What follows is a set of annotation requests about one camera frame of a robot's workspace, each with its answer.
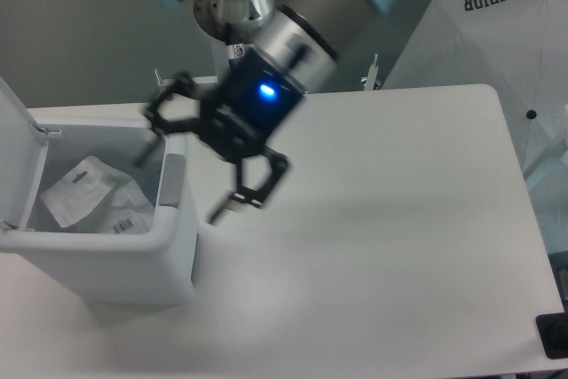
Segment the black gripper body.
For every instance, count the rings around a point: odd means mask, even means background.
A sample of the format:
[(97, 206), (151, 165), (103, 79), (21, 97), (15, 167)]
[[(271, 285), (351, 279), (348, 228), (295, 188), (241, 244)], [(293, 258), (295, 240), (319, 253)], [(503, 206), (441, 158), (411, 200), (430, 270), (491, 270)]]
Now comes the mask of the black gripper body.
[(201, 99), (196, 134), (227, 162), (255, 157), (303, 99), (303, 91), (250, 50)]

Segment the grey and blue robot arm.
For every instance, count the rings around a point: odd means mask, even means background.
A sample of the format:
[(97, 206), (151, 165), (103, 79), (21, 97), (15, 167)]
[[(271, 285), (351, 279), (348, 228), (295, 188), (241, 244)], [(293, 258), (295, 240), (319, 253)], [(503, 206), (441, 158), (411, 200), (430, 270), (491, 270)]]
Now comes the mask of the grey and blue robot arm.
[[(164, 0), (180, 4), (186, 0)], [(163, 83), (144, 115), (159, 135), (193, 133), (235, 168), (234, 189), (209, 215), (236, 204), (261, 208), (288, 170), (268, 139), (335, 71), (341, 52), (395, 0), (193, 0), (216, 35), (243, 44), (210, 89), (187, 72)]]

